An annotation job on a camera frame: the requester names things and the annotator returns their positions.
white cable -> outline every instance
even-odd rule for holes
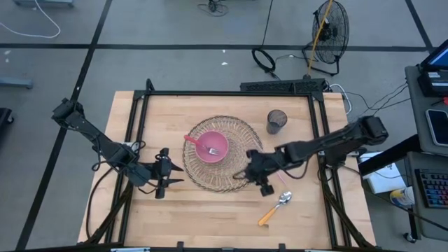
[[[4,25],[2,22],[0,22],[0,25],[1,25],[2,27],[5,27],[8,31],[10,31],[10,32],[12,32],[12,33],[14,33],[14,34],[17,34],[17,35],[30,36],[30,37],[35,37],[35,38],[44,38],[44,39],[53,39],[53,38],[57,37],[57,36],[61,33],[61,29],[60,29],[59,26],[56,24],[56,22],[53,21],[50,17],[48,17],[47,13],[45,13],[45,11],[42,10],[42,8],[41,8],[41,6],[39,5],[39,3],[37,2],[37,0],[34,0],[34,2],[36,3],[37,8],[39,8],[39,10],[42,12],[42,14],[44,14],[44,15],[49,19],[49,21],[51,21],[51,22],[56,26],[56,28],[57,28],[57,33],[56,33],[55,35],[53,35],[53,36],[44,36],[44,35],[23,34],[23,33],[20,33],[20,32],[18,32],[18,31],[13,31],[12,29],[9,29],[9,28],[8,28],[6,25]]]
[[[330,85],[330,88],[331,88],[332,86],[337,86],[340,90],[342,90],[342,93],[344,94],[345,99],[346,99],[347,102],[349,103],[349,111],[345,113],[346,115],[348,115],[348,114],[351,112],[351,102],[350,102],[349,97],[347,96],[347,94],[345,93],[344,88],[343,88],[341,85],[339,85],[339,84],[331,84],[331,85]]]

computer monitor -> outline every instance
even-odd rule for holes
[[[424,71],[448,70],[448,39],[435,49],[420,66]]]

orange handle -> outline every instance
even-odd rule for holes
[[[275,213],[275,210],[277,210],[279,208],[279,206],[274,206],[272,207],[271,210],[269,210],[259,221],[258,221],[258,225],[262,226],[264,225],[270,218],[271,216]]]
[[[202,143],[201,143],[200,141],[198,141],[198,140],[192,138],[191,136],[184,135],[183,138],[184,138],[185,140],[187,140],[187,141],[190,141],[190,142],[196,144],[197,146],[202,146]]]

pink bowl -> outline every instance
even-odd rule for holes
[[[203,133],[197,139],[209,148],[214,148],[219,151],[217,155],[210,154],[205,148],[196,146],[197,157],[206,163],[216,163],[221,161],[229,151],[229,141],[227,138],[216,131],[208,131]]]

dark glass cup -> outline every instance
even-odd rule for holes
[[[267,114],[266,130],[269,134],[277,134],[283,126],[288,122],[288,116],[285,112],[275,109]]]

